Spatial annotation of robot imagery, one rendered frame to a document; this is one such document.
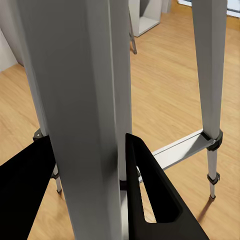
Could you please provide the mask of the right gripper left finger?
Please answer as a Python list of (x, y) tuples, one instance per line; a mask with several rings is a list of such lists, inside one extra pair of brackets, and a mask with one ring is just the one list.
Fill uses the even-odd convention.
[(56, 160), (44, 136), (0, 165), (0, 240), (27, 240)]

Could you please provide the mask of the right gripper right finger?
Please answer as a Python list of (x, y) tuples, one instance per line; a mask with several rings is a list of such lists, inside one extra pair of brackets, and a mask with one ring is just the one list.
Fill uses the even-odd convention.
[[(129, 240), (210, 240), (145, 142), (125, 134)], [(137, 167), (156, 223), (145, 220)]]

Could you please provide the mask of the camera tripod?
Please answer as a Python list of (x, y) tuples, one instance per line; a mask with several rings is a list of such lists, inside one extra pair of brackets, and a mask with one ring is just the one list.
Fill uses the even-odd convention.
[[(57, 192), (75, 240), (129, 240), (129, 0), (7, 0)], [(191, 0), (203, 128), (154, 152), (166, 170), (207, 149), (214, 200), (228, 0)], [(137, 166), (139, 183), (143, 182)], [(62, 185), (62, 189), (61, 189)]]

